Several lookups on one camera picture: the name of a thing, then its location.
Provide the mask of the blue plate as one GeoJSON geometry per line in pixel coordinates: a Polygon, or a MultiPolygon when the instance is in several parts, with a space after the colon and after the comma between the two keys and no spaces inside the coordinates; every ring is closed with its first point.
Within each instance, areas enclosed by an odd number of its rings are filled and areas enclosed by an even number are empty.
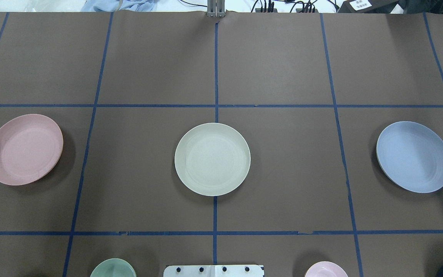
{"type": "Polygon", "coordinates": [[[421,194],[443,188],[443,140],[430,128],[392,123],[380,132],[375,150],[383,173],[397,186],[421,194]]]}

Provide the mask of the pink plate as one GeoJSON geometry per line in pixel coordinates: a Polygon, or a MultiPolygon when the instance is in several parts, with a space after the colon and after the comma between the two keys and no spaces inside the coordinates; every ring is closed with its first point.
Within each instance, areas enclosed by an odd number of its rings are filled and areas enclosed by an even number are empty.
{"type": "Polygon", "coordinates": [[[31,184],[47,175],[63,152],[63,132],[41,114],[16,117],[0,127],[0,183],[31,184]]]}

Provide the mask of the cream plate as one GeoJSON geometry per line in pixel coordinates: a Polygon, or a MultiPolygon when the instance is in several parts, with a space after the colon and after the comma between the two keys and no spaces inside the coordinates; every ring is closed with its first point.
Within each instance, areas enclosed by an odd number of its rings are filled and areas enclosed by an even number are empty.
{"type": "Polygon", "coordinates": [[[245,138],[229,125],[205,123],[187,131],[178,142],[174,166],[180,181],[208,197],[236,190],[251,168],[245,138]]]}

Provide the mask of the pink bowl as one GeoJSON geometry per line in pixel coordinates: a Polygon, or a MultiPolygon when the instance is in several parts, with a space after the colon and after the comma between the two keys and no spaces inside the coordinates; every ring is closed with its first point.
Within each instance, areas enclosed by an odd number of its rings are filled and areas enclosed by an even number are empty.
{"type": "Polygon", "coordinates": [[[348,277],[348,274],[336,263],[320,261],[311,265],[304,277],[348,277]]]}

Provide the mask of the green bowl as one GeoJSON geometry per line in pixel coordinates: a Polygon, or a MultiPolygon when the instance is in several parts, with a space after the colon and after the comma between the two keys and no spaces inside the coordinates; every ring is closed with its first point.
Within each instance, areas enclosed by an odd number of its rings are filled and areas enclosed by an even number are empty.
{"type": "Polygon", "coordinates": [[[90,277],[137,277],[137,274],[127,261],[112,258],[98,264],[91,272],[90,277]]]}

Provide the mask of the black power strip box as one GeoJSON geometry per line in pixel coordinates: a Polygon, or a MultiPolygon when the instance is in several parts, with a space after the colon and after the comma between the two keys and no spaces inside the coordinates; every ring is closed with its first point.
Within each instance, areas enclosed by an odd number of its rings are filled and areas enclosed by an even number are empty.
{"type": "Polygon", "coordinates": [[[347,0],[338,13],[391,13],[399,0],[347,0]]]}

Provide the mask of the blue cloth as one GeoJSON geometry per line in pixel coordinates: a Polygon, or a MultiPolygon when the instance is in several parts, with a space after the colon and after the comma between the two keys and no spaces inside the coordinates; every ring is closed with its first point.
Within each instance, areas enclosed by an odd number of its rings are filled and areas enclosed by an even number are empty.
{"type": "Polygon", "coordinates": [[[156,7],[155,0],[87,0],[81,12],[115,12],[130,10],[150,12],[156,7]]]}

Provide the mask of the aluminium frame post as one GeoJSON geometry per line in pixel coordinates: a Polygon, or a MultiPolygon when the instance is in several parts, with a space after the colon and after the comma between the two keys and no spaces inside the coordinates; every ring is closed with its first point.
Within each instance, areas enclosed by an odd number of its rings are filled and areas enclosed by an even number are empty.
{"type": "Polygon", "coordinates": [[[208,0],[207,1],[207,16],[209,18],[225,17],[225,0],[208,0]]]}

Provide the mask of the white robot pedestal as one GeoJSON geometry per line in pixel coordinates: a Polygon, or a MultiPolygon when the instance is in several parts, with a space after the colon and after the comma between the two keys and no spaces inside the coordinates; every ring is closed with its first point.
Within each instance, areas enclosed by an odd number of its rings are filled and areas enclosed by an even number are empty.
{"type": "Polygon", "coordinates": [[[264,277],[262,265],[174,265],[167,266],[164,277],[264,277]]]}

